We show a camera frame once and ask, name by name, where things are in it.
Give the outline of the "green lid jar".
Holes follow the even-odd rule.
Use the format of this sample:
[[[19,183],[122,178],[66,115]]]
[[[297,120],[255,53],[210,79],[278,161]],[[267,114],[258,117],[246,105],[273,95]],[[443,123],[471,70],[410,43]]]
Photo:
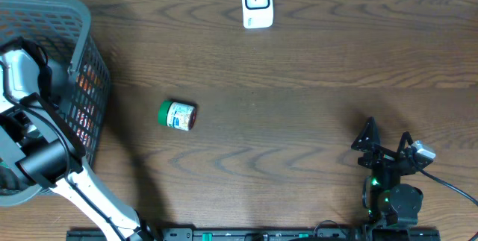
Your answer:
[[[158,123],[169,128],[190,131],[196,121],[196,108],[177,101],[163,101],[158,111]]]

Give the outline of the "grey plastic mesh basket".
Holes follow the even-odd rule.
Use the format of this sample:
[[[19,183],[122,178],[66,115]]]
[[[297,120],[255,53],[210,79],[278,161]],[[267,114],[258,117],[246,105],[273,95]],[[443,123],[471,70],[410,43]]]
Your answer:
[[[92,164],[111,79],[90,28],[90,11],[79,0],[1,0],[1,45],[22,37],[45,49],[52,70],[50,101],[82,142]],[[51,193],[21,182],[1,159],[2,206]]]

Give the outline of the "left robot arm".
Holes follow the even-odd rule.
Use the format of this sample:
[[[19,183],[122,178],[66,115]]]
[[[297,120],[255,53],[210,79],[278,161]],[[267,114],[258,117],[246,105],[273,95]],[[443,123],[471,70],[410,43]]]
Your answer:
[[[43,47],[22,37],[1,45],[1,159],[24,184],[73,203],[107,240],[162,240],[90,168],[85,147],[50,101],[51,88]]]

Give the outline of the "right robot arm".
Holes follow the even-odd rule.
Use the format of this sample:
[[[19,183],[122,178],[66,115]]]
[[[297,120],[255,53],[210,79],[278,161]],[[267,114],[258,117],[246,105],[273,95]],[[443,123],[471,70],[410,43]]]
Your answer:
[[[414,141],[408,131],[401,136],[396,151],[382,146],[373,117],[367,118],[351,149],[363,153],[358,165],[371,171],[362,193],[362,204],[369,210],[367,231],[416,225],[423,193],[403,184],[401,178],[433,163],[435,151],[420,140]]]

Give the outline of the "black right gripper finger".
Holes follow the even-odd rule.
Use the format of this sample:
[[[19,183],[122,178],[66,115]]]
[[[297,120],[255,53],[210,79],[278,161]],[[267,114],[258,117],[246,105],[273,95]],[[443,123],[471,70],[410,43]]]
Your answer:
[[[409,147],[414,143],[413,139],[412,139],[412,136],[411,134],[406,131],[402,134],[401,138],[400,138],[400,142],[399,142],[399,145],[398,145],[398,148],[397,148],[397,153],[399,154],[406,154],[407,153],[407,150],[409,149]]]
[[[372,151],[380,145],[380,137],[376,120],[369,117],[363,129],[351,145],[352,150],[356,151]]]

